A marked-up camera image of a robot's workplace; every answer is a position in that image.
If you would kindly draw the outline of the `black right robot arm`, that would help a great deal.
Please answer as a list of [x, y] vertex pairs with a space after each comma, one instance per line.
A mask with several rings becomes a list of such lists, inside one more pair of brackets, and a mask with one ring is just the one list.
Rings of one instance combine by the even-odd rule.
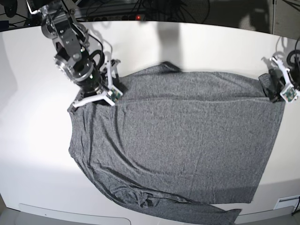
[[106, 60], [103, 47], [89, 52], [92, 36], [76, 20], [75, 10], [68, 9], [63, 1], [28, 0], [26, 3], [32, 15], [41, 15], [42, 33], [52, 40], [57, 51], [53, 58], [55, 66], [80, 88], [68, 112], [92, 102], [114, 106], [123, 96], [113, 84], [112, 76], [120, 61]]

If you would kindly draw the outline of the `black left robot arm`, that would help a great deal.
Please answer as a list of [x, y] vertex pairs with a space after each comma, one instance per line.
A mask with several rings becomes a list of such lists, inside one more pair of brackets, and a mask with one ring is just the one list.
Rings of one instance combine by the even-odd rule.
[[259, 76], [265, 95], [270, 102], [292, 103], [300, 98], [300, 50], [297, 39], [293, 49], [284, 55], [275, 53], [271, 58], [262, 58], [268, 73]]

